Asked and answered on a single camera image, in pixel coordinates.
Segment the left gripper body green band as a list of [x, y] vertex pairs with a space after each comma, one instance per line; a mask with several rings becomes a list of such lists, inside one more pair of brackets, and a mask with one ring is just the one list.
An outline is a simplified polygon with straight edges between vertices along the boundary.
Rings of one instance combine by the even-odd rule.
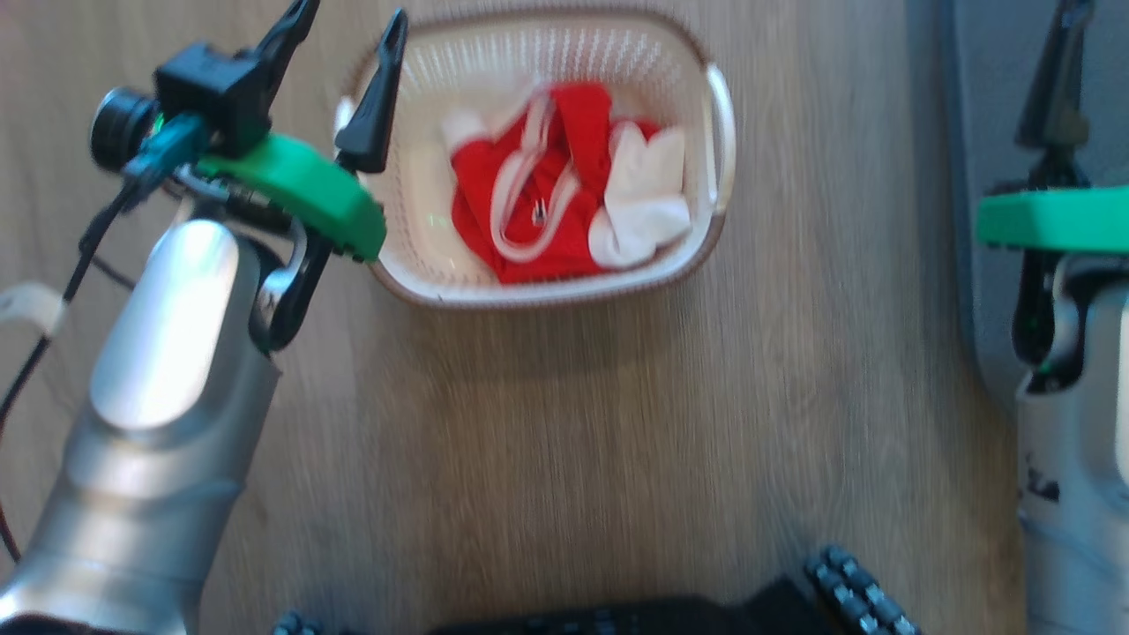
[[387, 237], [383, 206], [310, 145], [271, 132], [239, 158], [209, 153], [196, 168], [203, 176], [226, 176], [265, 195], [345, 256], [366, 264], [378, 261]]

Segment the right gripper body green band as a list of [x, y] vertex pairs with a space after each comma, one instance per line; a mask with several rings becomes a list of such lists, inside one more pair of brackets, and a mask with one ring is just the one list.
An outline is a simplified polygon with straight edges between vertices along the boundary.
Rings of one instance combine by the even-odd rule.
[[981, 198], [975, 240], [994, 247], [1124, 256], [1128, 189], [1094, 186], [1075, 150], [1050, 148], [1027, 180]]

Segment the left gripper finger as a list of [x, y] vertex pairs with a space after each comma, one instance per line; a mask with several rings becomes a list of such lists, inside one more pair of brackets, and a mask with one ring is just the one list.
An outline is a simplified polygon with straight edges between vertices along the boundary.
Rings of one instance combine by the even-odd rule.
[[352, 116], [335, 133], [336, 162], [352, 173], [379, 174], [386, 168], [409, 19], [404, 9], [391, 17], [371, 52], [375, 69], [364, 88], [362, 99], [356, 103]]
[[265, 92], [278, 93], [297, 47], [307, 40], [318, 0], [294, 1], [254, 49], [259, 68], [265, 70]]

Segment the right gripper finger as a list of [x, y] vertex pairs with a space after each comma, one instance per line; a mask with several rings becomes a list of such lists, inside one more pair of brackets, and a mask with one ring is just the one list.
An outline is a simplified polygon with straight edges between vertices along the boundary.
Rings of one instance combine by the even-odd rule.
[[1088, 143], [1080, 88], [1085, 35], [1094, 12], [1093, 1], [1057, 5], [1013, 138], [1019, 147], [1075, 150]]

